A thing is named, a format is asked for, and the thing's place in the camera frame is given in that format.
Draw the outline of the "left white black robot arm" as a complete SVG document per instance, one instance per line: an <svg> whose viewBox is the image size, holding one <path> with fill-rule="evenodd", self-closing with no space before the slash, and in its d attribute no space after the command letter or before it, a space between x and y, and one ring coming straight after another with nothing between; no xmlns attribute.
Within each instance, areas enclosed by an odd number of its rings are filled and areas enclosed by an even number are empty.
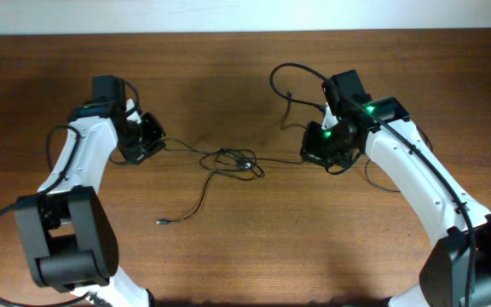
<svg viewBox="0 0 491 307"><path fill-rule="evenodd" d="M159 121L128 98L127 81L92 79L92 98L72 110L66 143L49 177L14 209L21 244L38 287L87 296L92 304L153 306L155 299L119 265L116 235L98 198L106 164L119 151L139 165L165 148Z"/></svg>

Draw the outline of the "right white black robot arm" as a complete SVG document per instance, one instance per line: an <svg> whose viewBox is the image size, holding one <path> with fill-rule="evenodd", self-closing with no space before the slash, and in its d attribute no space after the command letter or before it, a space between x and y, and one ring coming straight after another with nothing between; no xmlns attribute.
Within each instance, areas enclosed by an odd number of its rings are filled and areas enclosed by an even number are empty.
<svg viewBox="0 0 491 307"><path fill-rule="evenodd" d="M325 78L322 123L303 137L303 160L347 171L362 155L398 187L425 228L433 249L418 285L386 306L490 306L491 212L450 175L400 102L374 100L356 71Z"/></svg>

